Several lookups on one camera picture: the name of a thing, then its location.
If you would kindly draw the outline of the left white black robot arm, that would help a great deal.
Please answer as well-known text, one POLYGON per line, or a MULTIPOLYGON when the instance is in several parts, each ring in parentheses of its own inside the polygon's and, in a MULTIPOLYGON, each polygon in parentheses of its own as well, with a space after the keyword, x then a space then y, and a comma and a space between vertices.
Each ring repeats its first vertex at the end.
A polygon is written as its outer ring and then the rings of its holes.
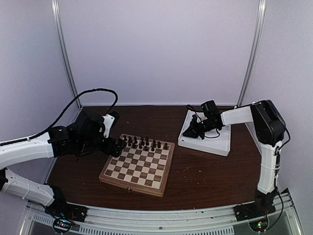
POLYGON ((9 166, 36 159, 73 155, 78 159, 93 152, 119 157, 126 146, 122 139, 110 136, 119 119, 115 111, 104 116, 81 111, 74 123, 52 126, 35 137, 2 142, 0 144, 0 190, 51 208, 59 217, 70 213, 62 190, 56 186, 39 184, 24 178, 9 166))

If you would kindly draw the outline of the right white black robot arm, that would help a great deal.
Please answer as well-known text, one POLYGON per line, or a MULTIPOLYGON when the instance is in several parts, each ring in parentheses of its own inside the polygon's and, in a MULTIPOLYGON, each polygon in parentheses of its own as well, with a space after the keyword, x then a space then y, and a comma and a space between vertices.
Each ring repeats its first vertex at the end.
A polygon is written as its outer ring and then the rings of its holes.
POLYGON ((189 126, 181 131, 187 140, 179 140, 179 145, 191 149, 221 155, 217 147, 204 148, 196 139, 204 140, 211 130, 221 131, 224 126, 233 124, 254 124, 256 136, 261 146, 261 171, 255 201, 250 210, 255 216, 261 216, 275 209, 273 199, 278 195, 277 178, 280 169, 280 152, 284 145, 284 134, 288 132, 285 122, 271 100, 262 100, 252 104, 220 112, 213 100, 201 105, 205 119, 201 119, 192 106, 187 109, 194 112, 189 126))

